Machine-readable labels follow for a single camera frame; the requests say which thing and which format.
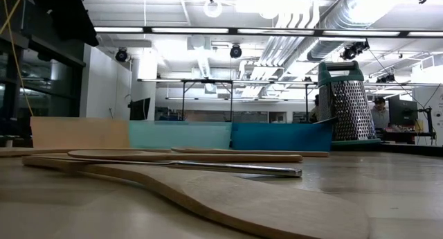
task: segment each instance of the computer monitor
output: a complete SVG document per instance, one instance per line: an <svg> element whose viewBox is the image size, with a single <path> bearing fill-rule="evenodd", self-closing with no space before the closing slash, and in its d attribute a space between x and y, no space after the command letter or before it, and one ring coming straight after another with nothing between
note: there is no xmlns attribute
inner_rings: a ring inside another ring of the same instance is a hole
<svg viewBox="0 0 443 239"><path fill-rule="evenodd" d="M144 100L131 101L128 105L131 108L131 113L129 119L131 121L142 121L147 118L147 113L150 108L151 98L146 98Z"/></svg>
<svg viewBox="0 0 443 239"><path fill-rule="evenodd" d="M400 100L399 96L388 98L391 125L415 125L418 108L415 101Z"/></svg>

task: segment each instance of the wooden table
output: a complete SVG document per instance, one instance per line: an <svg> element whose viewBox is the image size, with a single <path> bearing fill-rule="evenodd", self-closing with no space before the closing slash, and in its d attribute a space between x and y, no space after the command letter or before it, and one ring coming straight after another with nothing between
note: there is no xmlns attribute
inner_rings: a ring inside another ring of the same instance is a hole
<svg viewBox="0 0 443 239"><path fill-rule="evenodd" d="M291 166L303 169L303 179L251 179L355 202L370 217L371 238L443 235L443 159L335 152ZM0 159L0 238L255 237L203 220L136 184L22 167L20 159L7 158Z"/></svg>

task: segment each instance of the cap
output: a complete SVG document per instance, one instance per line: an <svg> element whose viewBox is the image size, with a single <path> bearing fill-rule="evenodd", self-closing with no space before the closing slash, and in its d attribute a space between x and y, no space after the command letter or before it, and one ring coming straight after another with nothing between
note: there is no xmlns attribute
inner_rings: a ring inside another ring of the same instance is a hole
<svg viewBox="0 0 443 239"><path fill-rule="evenodd" d="M380 103L386 103L385 99L383 97L377 97L374 99L374 103L375 104L380 104Z"/></svg>

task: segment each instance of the wooden board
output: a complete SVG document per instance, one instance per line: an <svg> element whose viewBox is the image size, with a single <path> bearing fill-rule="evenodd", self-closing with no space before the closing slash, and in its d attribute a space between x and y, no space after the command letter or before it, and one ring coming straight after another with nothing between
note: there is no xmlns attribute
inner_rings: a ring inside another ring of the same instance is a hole
<svg viewBox="0 0 443 239"><path fill-rule="evenodd" d="M368 217L356 204L224 173L155 166L88 165L24 157L24 165L76 170L144 185L210 220L265 238L366 239Z"/></svg>
<svg viewBox="0 0 443 239"><path fill-rule="evenodd" d="M107 118L32 117L34 148L130 148L128 121Z"/></svg>
<svg viewBox="0 0 443 239"><path fill-rule="evenodd" d="M157 153L135 150L77 150L69 156L83 159L113 159L134 161L188 160L211 162L300 162L300 155L265 154L205 154L205 153Z"/></svg>
<svg viewBox="0 0 443 239"><path fill-rule="evenodd" d="M103 150L104 148L91 148L90 150ZM71 148L71 149L37 149L37 148L0 148L0 157L21 157L28 156L32 154L42 154L42 153L67 153L74 150L81 150L81 148ZM145 149L145 148L107 148L106 150L138 150L145 152L171 152L169 149Z"/></svg>
<svg viewBox="0 0 443 239"><path fill-rule="evenodd" d="M260 151L260 150L225 150L206 148L171 148L174 152L181 153L211 153L211 154L269 154L269 155L291 155L298 154L303 157L328 157L329 152L296 152L296 151Z"/></svg>

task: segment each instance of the box grater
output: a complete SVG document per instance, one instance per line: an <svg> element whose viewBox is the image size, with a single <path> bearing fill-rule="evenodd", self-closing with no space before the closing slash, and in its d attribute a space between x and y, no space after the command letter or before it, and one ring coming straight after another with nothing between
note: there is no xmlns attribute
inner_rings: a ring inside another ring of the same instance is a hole
<svg viewBox="0 0 443 239"><path fill-rule="evenodd" d="M331 77L330 71L349 71L349 74ZM363 81L358 62L322 62L318 65L319 120L338 118L334 141L379 142Z"/></svg>

